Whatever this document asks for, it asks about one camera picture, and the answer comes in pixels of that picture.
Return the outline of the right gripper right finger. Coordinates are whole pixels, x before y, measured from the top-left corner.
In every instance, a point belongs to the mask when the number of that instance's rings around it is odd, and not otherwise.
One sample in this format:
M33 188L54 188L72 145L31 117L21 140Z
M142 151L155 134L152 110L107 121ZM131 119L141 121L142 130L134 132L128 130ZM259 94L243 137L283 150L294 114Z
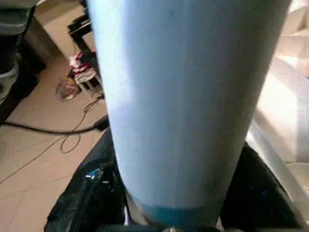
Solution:
M244 144L220 212L225 229L297 229L299 217L273 172Z

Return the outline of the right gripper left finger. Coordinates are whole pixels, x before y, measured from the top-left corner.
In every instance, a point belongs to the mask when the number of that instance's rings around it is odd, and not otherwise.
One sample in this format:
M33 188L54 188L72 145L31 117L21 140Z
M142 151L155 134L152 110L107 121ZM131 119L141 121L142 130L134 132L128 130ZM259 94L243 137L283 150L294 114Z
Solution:
M94 232L103 224L124 224L125 205L112 134L106 129L59 196L45 230Z

